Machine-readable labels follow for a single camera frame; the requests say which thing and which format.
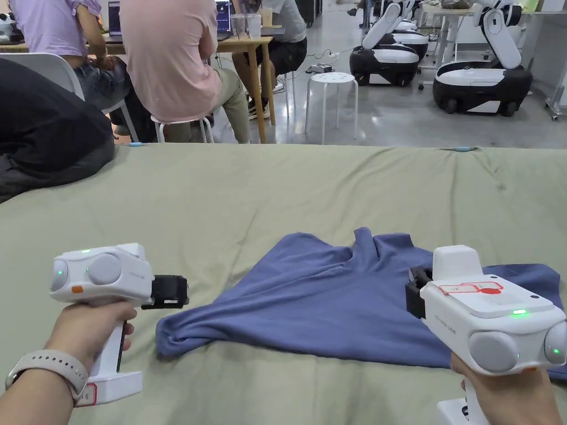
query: green bedsheet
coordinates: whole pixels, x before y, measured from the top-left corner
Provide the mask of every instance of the green bedsheet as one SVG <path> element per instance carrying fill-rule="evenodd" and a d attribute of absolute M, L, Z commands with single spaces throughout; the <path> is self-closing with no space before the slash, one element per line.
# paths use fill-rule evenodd
<path fill-rule="evenodd" d="M 476 248 L 484 265 L 542 262 L 567 275 L 567 151 L 169 144 L 120 147 L 77 184 L 0 205 L 0 373 L 43 347 L 63 307 L 49 298 L 54 256 L 138 242 L 154 274 L 188 278 L 213 301 L 282 236 L 351 244 L 353 230 L 407 232 L 433 250 Z M 563 300 L 565 285 L 561 288 Z M 134 320 L 123 371 L 141 394 L 78 409 L 85 425 L 437 424 L 462 396 L 450 371 L 316 358 L 214 343 L 156 358 L 157 320 Z M 556 388 L 567 420 L 567 390 Z"/>

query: lavender shirt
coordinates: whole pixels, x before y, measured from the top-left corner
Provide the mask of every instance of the lavender shirt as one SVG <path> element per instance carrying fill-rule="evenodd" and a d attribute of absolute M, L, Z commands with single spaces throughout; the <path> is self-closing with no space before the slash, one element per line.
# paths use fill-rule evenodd
<path fill-rule="evenodd" d="M 98 18 L 98 0 L 10 0 L 29 51 L 59 56 L 88 53 L 83 29 L 76 18 L 79 5 L 85 5 Z"/>

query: concrete floor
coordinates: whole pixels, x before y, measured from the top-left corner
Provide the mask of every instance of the concrete floor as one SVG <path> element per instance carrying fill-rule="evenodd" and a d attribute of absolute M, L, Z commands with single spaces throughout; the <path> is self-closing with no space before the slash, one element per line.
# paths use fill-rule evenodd
<path fill-rule="evenodd" d="M 290 117 L 286 113 L 285 94 L 274 96 L 276 104 L 276 125 L 270 126 L 266 120 L 266 136 L 269 143 L 321 143 L 322 92 L 321 84 L 311 85 L 310 118 L 307 134 L 305 129 L 305 108 L 307 81 L 310 74 L 304 71 L 318 62 L 332 61 L 328 56 L 320 57 L 325 49 L 343 52 L 333 68 L 349 72 L 350 49 L 361 42 L 358 24 L 362 13 L 356 18 L 346 14 L 352 4 L 336 5 L 335 0 L 324 0 L 323 16 L 312 28 L 307 30 L 308 56 L 303 66 L 295 73 L 295 99 L 288 83 Z M 223 67 L 232 68 L 223 55 Z M 361 87 L 358 104 L 358 138 L 354 133 L 354 88 L 348 84 L 341 86 L 340 126 L 335 128 L 337 96 L 329 86 L 330 98 L 327 100 L 327 125 L 325 144 L 330 145 L 370 145 L 370 146 L 416 146 L 416 147 L 455 147 L 455 146 L 493 146 L 564 148 L 567 147 L 567 116 L 553 122 L 544 109 L 541 96 L 526 98 L 521 108 L 512 118 L 481 115 L 447 115 L 433 101 L 431 87 L 423 92 L 417 90 L 422 80 L 432 80 L 432 71 L 416 75 L 411 86 L 401 87 Z M 236 143 L 224 111 L 215 114 L 215 139 L 223 143 Z M 251 121 L 251 138 L 258 142 L 256 121 Z"/>

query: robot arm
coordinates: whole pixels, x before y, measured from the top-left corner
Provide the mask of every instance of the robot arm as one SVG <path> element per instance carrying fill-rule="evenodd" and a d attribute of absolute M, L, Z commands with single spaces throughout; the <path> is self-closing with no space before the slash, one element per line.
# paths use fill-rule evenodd
<path fill-rule="evenodd" d="M 478 254 L 468 246 L 437 248 L 432 275 L 411 269 L 406 302 L 411 314 L 482 375 L 557 367 L 567 359 L 565 313 L 533 292 L 484 275 Z M 466 392 L 466 402 L 438 404 L 444 423 L 489 425 L 470 382 Z"/>
<path fill-rule="evenodd" d="M 518 67 L 522 57 L 506 27 L 518 24 L 521 6 L 515 6 L 513 0 L 477 0 L 472 8 L 474 26 L 480 27 L 502 66 Z"/>
<path fill-rule="evenodd" d="M 392 32 L 402 21 L 403 16 L 403 0 L 394 0 L 386 8 L 384 14 L 370 28 L 366 37 L 362 40 L 362 47 L 365 49 L 374 49 L 374 46 L 382 39 L 382 37 Z"/>

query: khaki pants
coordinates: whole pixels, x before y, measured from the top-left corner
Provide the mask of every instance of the khaki pants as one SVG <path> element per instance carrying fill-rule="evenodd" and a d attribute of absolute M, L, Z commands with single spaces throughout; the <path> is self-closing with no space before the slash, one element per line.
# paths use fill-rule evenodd
<path fill-rule="evenodd" d="M 238 143 L 248 143 L 250 140 L 248 104 L 246 103 L 242 82 L 238 75 L 231 70 L 219 69 L 215 72 L 221 78 L 221 95 L 213 111 L 223 107 Z M 189 122 L 186 124 L 170 124 L 166 127 L 164 133 L 166 142 L 193 142 L 191 140 L 191 123 Z"/>

